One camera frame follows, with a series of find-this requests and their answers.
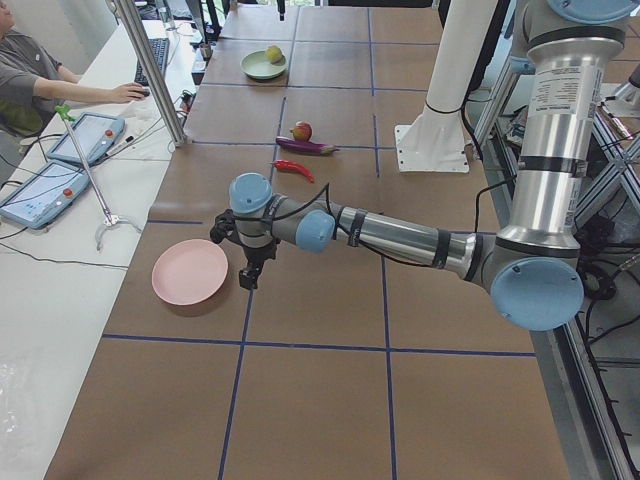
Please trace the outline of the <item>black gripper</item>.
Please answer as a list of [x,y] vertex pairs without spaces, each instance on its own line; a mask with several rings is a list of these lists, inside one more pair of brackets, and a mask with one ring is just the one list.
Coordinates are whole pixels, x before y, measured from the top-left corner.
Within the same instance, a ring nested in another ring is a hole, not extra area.
[[276,258],[278,241],[267,231],[261,214],[238,216],[231,209],[217,215],[210,229],[210,240],[221,244],[227,240],[243,249],[246,268],[238,273],[242,288],[257,289],[264,263]]

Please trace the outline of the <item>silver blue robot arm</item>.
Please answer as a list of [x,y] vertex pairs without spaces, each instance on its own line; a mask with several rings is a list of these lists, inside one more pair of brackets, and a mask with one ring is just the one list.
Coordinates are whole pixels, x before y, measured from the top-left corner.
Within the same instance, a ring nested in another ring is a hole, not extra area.
[[576,208],[609,61],[623,49],[633,1],[521,1],[511,55],[527,60],[533,86],[512,175],[489,187],[499,205],[494,233],[453,233],[339,205],[322,189],[306,202],[273,192],[261,174],[229,187],[229,208],[210,231],[240,246],[242,287],[288,242],[319,253],[333,240],[395,262],[455,273],[483,288],[499,314],[530,331],[570,322],[584,302],[574,238]]

